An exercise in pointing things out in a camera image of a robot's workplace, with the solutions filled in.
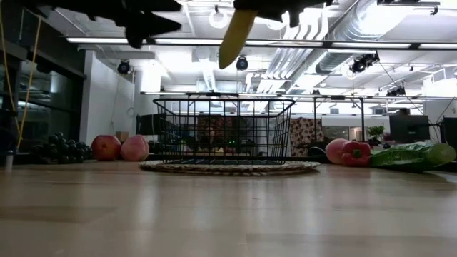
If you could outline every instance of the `bell pepper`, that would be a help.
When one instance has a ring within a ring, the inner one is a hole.
[[[341,161],[344,166],[368,167],[370,165],[370,145],[349,141],[343,145]]]

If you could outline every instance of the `round woven mat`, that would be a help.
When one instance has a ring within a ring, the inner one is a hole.
[[[319,165],[308,161],[288,161],[283,165],[193,165],[144,161],[139,168],[144,171],[205,176],[280,176],[310,173]]]

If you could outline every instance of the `wire basket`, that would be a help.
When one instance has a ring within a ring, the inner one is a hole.
[[[164,163],[281,165],[289,145],[292,99],[187,94],[154,99]]]

